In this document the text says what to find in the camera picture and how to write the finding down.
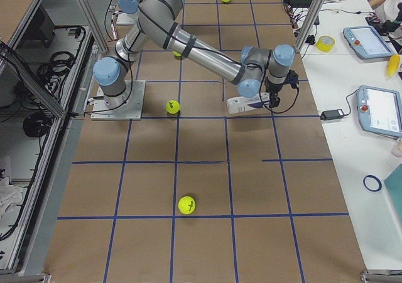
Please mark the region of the tennis ball near arm base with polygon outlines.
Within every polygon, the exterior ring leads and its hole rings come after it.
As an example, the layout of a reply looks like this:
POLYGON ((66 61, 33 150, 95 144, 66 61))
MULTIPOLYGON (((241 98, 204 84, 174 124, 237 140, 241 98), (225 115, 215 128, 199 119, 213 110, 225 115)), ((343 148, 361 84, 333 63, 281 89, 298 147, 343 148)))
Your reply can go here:
POLYGON ((177 114, 180 111, 180 103, 176 100, 169 100, 165 108, 169 114, 177 114))

